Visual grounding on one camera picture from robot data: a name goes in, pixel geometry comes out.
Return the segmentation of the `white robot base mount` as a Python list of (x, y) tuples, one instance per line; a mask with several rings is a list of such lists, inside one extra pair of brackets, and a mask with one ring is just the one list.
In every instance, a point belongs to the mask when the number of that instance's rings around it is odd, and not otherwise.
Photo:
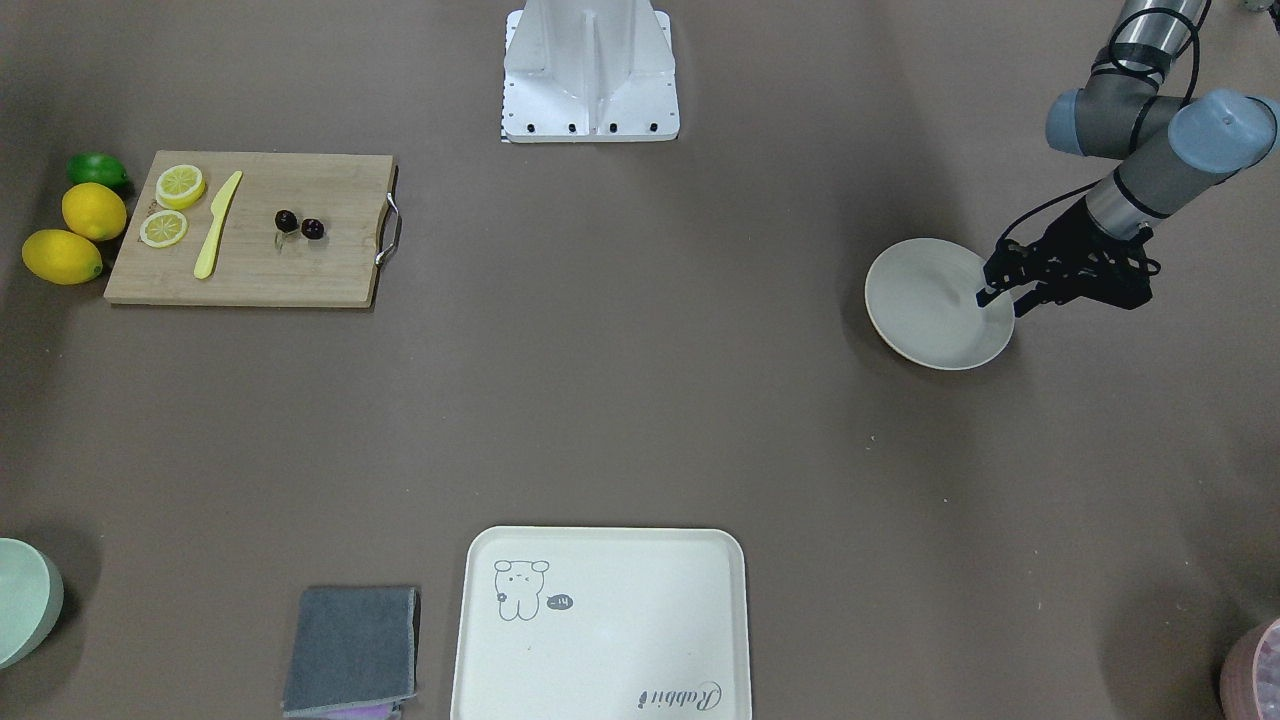
[(503, 141), (678, 137), (672, 22), (652, 3), (526, 1), (504, 28)]

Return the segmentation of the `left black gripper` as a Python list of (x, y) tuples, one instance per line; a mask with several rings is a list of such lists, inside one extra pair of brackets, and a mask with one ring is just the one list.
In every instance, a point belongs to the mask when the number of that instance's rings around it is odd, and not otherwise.
[(982, 268), (984, 284), (975, 293), (977, 306), (988, 307), (1001, 293), (1032, 283), (1014, 302), (1015, 318), (1075, 299), (1125, 310), (1140, 307), (1153, 297), (1155, 260), (1146, 252), (1153, 236), (1149, 224), (1140, 223), (1133, 237), (1116, 240), (1097, 227), (1080, 200), (1028, 246), (996, 241)]

